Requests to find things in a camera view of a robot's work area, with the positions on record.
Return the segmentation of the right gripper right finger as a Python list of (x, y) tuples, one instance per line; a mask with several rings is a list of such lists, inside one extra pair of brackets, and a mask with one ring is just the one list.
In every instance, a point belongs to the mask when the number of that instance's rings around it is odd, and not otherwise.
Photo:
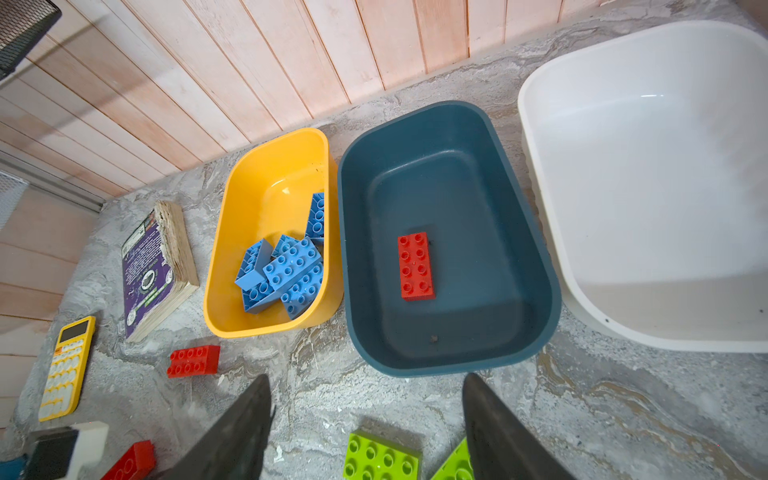
[(475, 478), (573, 477), (475, 373), (464, 379), (462, 405)]

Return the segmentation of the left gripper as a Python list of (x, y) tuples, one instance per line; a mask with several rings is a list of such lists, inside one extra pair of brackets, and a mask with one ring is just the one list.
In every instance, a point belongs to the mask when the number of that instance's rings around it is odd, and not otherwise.
[(101, 421), (35, 431), (20, 457), (1, 463), (2, 479), (77, 479), (104, 453), (109, 425)]

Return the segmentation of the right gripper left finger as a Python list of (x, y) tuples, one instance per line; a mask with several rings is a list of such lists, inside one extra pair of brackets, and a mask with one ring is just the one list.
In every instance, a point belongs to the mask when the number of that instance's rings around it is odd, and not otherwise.
[(258, 479), (275, 409), (266, 374), (259, 375), (165, 479)]

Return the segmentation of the red lego brick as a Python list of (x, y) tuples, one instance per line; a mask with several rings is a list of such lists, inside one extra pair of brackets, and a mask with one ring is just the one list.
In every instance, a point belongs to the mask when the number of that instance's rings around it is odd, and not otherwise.
[(107, 471), (102, 480), (142, 480), (156, 466), (154, 445), (149, 440), (134, 443)]
[(401, 297), (405, 301), (434, 299), (427, 233), (400, 236), (397, 246)]

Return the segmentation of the blue lego brick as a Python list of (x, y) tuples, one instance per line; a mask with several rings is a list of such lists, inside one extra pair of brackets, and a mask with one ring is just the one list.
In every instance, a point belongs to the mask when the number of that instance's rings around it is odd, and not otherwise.
[(274, 293), (281, 295), (321, 260), (315, 244), (304, 238), (268, 263), (262, 271)]
[(311, 199), (309, 216), (307, 220), (305, 236), (315, 245), (324, 244), (324, 225), (325, 225), (325, 195), (323, 192), (314, 193)]
[(268, 281), (260, 282), (250, 290), (242, 291), (244, 310), (249, 314), (257, 314), (271, 306), (280, 296)]
[(272, 260), (272, 245), (262, 239), (250, 246), (244, 253), (235, 284), (243, 291), (253, 289), (265, 280), (263, 268)]
[(311, 267), (293, 283), (280, 300), (291, 320), (301, 316), (318, 295), (323, 282), (323, 263)]
[(273, 248), (271, 256), (276, 258), (287, 252), (292, 246), (298, 243), (298, 240), (292, 236), (283, 234)]

